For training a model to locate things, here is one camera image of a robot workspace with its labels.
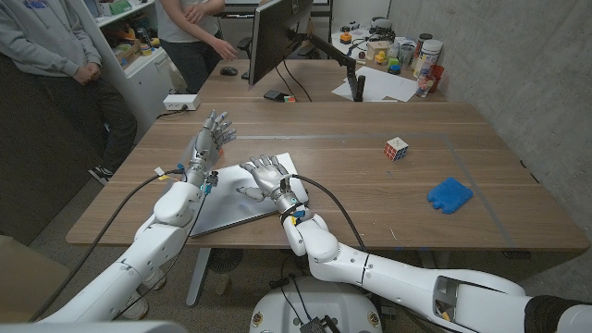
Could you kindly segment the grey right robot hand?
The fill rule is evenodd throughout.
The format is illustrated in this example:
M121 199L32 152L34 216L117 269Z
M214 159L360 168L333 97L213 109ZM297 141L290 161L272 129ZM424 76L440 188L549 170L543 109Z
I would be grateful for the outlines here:
M257 186L239 187L236 189L237 192L256 202L270 198L280 213L302 205L291 190L290 181L286 180L289 176L287 169L275 156L261 154L259 157L251 156L250 160L250 163L240 164L240 167L252 175Z

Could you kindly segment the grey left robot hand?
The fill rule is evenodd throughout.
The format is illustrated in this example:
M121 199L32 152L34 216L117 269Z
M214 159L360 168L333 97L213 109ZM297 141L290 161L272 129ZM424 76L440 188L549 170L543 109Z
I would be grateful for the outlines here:
M218 115L212 110L195 138L186 171L187 182L197 187L204 183L217 163L222 146L236 139L237 131L229 128L231 124L228 112Z

